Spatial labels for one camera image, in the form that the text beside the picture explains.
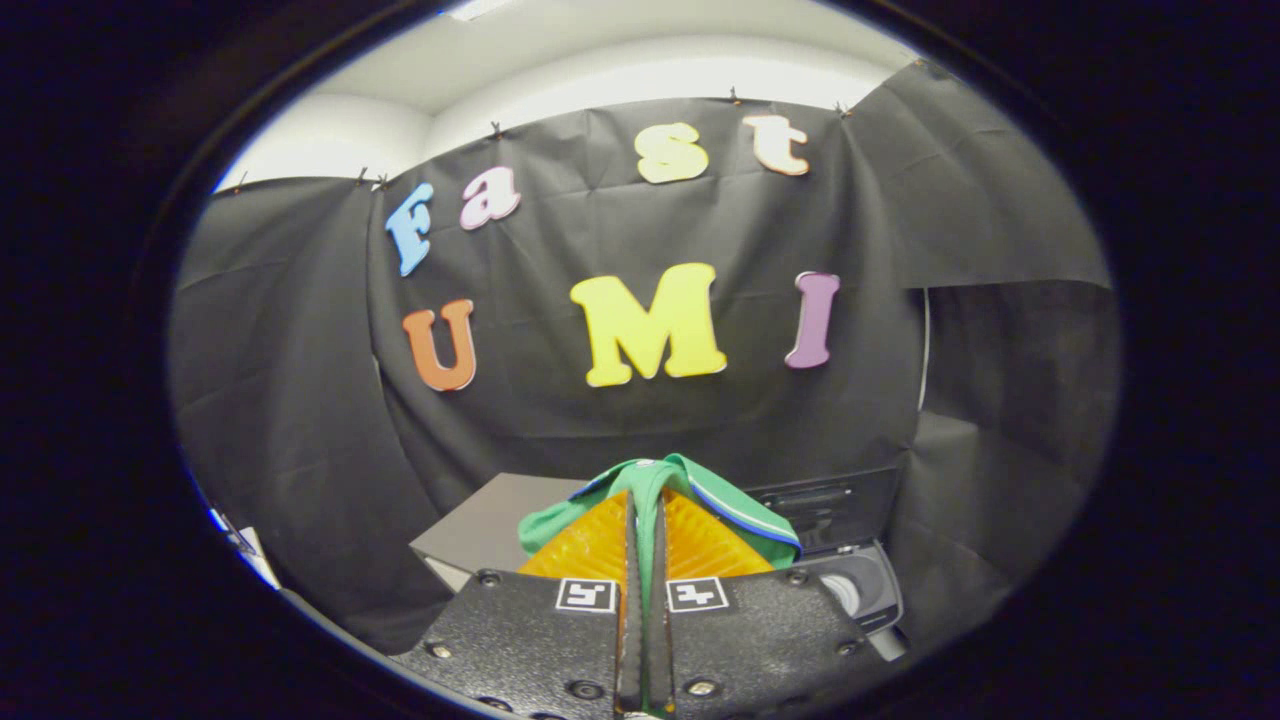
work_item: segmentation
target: green cloth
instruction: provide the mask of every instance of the green cloth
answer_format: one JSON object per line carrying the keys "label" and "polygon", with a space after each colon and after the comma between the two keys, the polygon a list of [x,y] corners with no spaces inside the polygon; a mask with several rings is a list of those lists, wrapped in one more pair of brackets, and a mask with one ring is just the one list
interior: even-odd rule
{"label": "green cloth", "polygon": [[640,556],[640,598],[649,616],[649,587],[653,580],[654,530],[662,507],[662,488],[689,497],[719,514],[773,568],[790,568],[800,552],[800,539],[791,523],[764,507],[728,480],[677,454],[663,460],[628,460],[609,468],[568,500],[525,516],[517,527],[520,544],[534,555],[561,530],[622,491],[631,491],[636,503],[636,544]]}

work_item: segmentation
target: orange letter u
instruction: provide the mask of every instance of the orange letter u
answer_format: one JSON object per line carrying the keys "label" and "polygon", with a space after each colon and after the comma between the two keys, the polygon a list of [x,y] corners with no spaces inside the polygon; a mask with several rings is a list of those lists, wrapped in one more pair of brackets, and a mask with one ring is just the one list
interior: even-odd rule
{"label": "orange letter u", "polygon": [[454,300],[440,309],[440,316],[449,322],[449,334],[453,338],[453,355],[457,361],[452,368],[440,366],[435,356],[435,341],[431,340],[431,325],[435,313],[420,310],[404,318],[404,332],[408,333],[408,346],[413,351],[413,364],[417,374],[431,389],[445,392],[462,389],[476,377],[476,348],[471,341],[470,300]]}

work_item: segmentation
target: white ceiling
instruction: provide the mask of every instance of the white ceiling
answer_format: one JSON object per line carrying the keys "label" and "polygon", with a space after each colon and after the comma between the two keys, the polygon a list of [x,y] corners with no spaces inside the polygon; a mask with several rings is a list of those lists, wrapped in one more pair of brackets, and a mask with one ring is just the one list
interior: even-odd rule
{"label": "white ceiling", "polygon": [[439,15],[312,88],[388,100],[435,115],[489,83],[634,40],[736,35],[842,53],[895,70],[916,54],[812,0],[515,0],[470,22]]}

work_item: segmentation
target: orange gripper pad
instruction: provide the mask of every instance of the orange gripper pad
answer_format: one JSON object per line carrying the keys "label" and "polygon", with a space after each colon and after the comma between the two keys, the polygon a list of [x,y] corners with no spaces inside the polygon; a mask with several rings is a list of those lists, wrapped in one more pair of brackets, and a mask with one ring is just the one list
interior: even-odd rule
{"label": "orange gripper pad", "polygon": [[541,578],[613,580],[627,584],[627,496],[620,492],[573,520],[518,570]]}
{"label": "orange gripper pad", "polygon": [[773,566],[692,500],[663,488],[667,501],[667,579],[732,578]]}

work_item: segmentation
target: ceiling light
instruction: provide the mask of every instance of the ceiling light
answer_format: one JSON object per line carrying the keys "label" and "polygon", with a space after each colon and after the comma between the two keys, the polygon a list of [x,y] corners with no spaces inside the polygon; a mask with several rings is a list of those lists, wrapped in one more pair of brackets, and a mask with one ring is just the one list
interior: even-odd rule
{"label": "ceiling light", "polygon": [[495,10],[511,0],[471,0],[470,3],[463,3],[457,8],[448,12],[449,17],[456,20],[474,20],[480,15]]}

